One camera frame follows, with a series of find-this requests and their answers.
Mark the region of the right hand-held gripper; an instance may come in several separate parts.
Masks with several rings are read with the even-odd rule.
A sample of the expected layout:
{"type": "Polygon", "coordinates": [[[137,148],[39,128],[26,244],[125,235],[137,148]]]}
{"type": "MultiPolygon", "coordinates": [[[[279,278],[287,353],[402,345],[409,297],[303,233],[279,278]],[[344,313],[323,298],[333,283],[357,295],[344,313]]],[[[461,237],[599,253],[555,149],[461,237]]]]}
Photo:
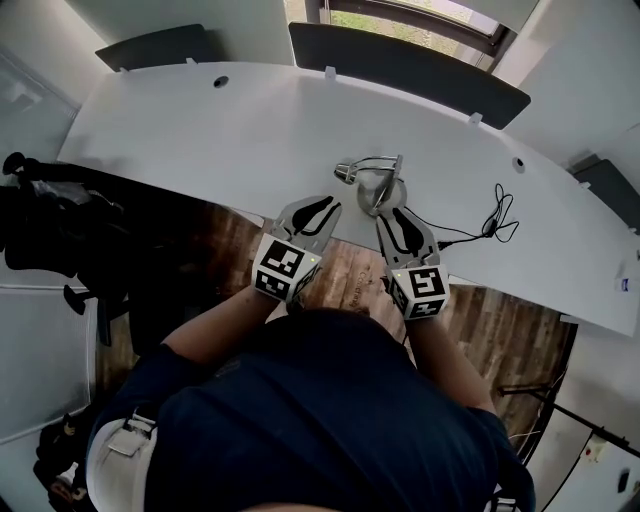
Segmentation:
{"type": "Polygon", "coordinates": [[[376,233],[386,261],[385,290],[405,321],[437,316],[449,301],[449,277],[437,241],[407,207],[395,208],[403,241],[397,242],[386,217],[376,217],[376,233]]]}

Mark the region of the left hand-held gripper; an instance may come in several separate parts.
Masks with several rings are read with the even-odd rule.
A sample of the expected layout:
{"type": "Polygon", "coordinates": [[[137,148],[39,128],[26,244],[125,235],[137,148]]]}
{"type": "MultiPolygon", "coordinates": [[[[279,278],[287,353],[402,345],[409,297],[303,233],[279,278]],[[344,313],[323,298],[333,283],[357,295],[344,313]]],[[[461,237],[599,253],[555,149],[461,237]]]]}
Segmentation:
{"type": "Polygon", "coordinates": [[[262,236],[256,252],[254,289],[291,303],[314,279],[342,213],[342,204],[332,202],[332,196],[310,196],[290,203],[282,210],[262,236]],[[330,204],[314,228],[305,228],[330,204]]]}

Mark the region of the silver desk lamp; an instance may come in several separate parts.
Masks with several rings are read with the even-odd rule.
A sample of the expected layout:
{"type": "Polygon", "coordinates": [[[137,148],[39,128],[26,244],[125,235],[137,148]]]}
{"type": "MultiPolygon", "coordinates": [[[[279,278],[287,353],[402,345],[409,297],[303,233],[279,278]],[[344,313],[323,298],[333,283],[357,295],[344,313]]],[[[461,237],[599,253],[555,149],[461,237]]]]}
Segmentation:
{"type": "Polygon", "coordinates": [[[403,156],[367,156],[335,166],[334,176],[356,186],[359,207],[370,217],[390,218],[394,208],[406,205],[407,189],[400,176],[403,156]]]}

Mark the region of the person's left forearm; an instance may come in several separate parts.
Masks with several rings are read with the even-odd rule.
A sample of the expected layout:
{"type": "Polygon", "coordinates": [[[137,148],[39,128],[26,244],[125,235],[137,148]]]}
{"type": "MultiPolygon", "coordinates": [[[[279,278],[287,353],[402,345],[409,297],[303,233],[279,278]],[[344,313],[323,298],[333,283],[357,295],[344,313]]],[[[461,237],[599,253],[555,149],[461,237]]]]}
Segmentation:
{"type": "Polygon", "coordinates": [[[277,299],[245,287],[177,328],[163,345],[194,363],[220,366],[240,351],[249,334],[263,325],[278,305],[277,299]]]}

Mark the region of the person's right forearm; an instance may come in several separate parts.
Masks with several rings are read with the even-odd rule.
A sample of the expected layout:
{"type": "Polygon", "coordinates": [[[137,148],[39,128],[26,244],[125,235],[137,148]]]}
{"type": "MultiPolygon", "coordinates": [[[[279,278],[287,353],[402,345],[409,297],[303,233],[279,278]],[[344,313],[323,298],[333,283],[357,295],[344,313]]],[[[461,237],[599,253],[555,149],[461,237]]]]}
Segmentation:
{"type": "Polygon", "coordinates": [[[437,318],[406,323],[417,369],[459,405],[496,415],[487,381],[449,338],[437,318]]]}

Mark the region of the long dark desk divider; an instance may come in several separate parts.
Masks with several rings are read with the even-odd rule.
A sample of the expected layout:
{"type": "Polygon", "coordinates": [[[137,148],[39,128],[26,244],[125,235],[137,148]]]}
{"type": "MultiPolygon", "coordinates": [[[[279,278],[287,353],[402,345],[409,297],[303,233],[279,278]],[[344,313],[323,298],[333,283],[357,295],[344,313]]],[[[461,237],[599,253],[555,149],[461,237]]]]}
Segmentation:
{"type": "Polygon", "coordinates": [[[528,94],[467,63],[403,40],[312,23],[288,25],[296,64],[403,91],[507,127],[531,103],[528,94]]]}

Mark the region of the short dark desk divider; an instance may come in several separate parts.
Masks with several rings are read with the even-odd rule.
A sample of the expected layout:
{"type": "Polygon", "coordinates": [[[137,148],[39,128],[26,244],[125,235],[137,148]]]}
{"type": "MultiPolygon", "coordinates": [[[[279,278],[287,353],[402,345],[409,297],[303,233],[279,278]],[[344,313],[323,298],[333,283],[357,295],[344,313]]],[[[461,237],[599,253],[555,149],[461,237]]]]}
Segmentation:
{"type": "Polygon", "coordinates": [[[221,61],[226,52],[201,24],[164,29],[120,41],[95,52],[114,72],[221,61]]]}

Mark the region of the navy shirt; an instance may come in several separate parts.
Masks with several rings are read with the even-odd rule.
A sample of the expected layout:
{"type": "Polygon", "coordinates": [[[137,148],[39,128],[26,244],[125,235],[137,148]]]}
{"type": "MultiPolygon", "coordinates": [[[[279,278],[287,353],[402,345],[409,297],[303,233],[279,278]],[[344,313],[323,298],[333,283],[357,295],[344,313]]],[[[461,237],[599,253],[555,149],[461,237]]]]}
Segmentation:
{"type": "Polygon", "coordinates": [[[341,512],[535,512],[501,420],[421,375],[374,320],[320,309],[273,320],[218,368],[166,346],[98,417],[153,420],[144,512],[298,504],[341,512]]]}

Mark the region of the black office chair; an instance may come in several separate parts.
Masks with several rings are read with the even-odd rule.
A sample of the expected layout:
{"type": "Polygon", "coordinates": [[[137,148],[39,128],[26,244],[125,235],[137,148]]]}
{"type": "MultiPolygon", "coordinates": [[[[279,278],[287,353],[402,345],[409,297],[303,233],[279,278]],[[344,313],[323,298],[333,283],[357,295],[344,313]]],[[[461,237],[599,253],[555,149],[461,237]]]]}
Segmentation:
{"type": "Polygon", "coordinates": [[[12,270],[43,270],[77,279],[63,297],[78,315],[98,300],[99,341],[112,344],[110,322],[126,312],[134,254],[124,208],[83,180],[77,166],[43,163],[19,152],[2,165],[0,253],[12,270]]]}

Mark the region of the light grey trousers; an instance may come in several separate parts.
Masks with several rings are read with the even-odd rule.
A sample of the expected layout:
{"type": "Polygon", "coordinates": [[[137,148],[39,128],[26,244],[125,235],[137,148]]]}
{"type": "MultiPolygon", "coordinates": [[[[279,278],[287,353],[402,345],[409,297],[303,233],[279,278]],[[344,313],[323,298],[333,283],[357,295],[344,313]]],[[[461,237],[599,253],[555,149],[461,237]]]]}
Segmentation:
{"type": "Polygon", "coordinates": [[[97,512],[144,512],[156,441],[156,423],[136,413],[98,430],[86,461],[87,491],[97,512]]]}

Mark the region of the black bag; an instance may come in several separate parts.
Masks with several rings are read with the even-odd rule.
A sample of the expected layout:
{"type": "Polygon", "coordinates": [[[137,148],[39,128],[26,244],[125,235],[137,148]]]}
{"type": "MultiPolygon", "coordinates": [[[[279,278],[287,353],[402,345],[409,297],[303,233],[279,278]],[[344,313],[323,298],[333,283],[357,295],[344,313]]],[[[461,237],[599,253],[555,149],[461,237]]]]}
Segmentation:
{"type": "Polygon", "coordinates": [[[55,512],[96,512],[85,478],[88,434],[83,421],[69,414],[40,432],[33,472],[55,512]]]}

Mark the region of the window with dark frame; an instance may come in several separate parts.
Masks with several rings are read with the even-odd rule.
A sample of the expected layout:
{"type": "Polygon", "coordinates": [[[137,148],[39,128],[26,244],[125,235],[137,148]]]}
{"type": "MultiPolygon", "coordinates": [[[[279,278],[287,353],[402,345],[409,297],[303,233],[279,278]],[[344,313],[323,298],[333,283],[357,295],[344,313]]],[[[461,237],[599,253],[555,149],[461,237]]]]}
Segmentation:
{"type": "Polygon", "coordinates": [[[402,40],[491,72],[516,39],[462,0],[283,0],[286,20],[402,40]]]}

